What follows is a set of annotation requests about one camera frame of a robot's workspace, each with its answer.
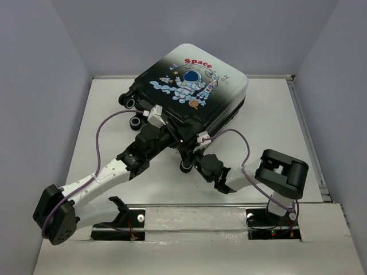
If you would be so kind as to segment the black suitcase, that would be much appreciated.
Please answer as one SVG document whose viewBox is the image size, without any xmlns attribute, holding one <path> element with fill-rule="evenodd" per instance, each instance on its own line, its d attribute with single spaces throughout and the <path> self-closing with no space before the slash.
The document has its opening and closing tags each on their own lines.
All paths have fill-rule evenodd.
<svg viewBox="0 0 367 275">
<path fill-rule="evenodd" d="M 162 107 L 161 117 L 174 128 L 180 169 L 192 169 L 196 137 L 210 136 L 228 124 L 243 106 L 248 77 L 192 44 L 182 44 L 134 79 L 118 102 L 127 109 Z"/>
</svg>

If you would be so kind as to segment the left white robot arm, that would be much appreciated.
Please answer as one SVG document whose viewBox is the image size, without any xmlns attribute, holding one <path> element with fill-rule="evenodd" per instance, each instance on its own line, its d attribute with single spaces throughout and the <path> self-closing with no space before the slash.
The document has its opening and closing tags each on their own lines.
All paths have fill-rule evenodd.
<svg viewBox="0 0 367 275">
<path fill-rule="evenodd" d="M 94 174 L 60 188 L 53 184 L 45 188 L 33 213 L 42 237 L 52 245 L 66 241 L 81 224 L 87 203 L 144 173 L 153 158 L 180 143 L 180 130 L 172 119 L 160 127 L 147 123 L 133 143 L 105 166 L 98 164 Z"/>
</svg>

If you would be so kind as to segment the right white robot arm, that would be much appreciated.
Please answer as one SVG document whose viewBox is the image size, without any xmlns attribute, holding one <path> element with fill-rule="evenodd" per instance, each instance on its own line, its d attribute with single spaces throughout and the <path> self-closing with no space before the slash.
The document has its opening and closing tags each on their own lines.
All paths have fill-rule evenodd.
<svg viewBox="0 0 367 275">
<path fill-rule="evenodd" d="M 306 162 L 266 149 L 259 163 L 243 163 L 238 168 L 230 168 L 215 154 L 205 155 L 203 150 L 185 152 L 179 149 L 178 152 L 182 158 L 182 172 L 195 168 L 220 193 L 236 193 L 248 186 L 257 189 L 268 199 L 264 218 L 269 224 L 276 225 L 291 213 L 295 221 L 299 218 L 299 200 L 303 197 L 309 171 Z"/>
</svg>

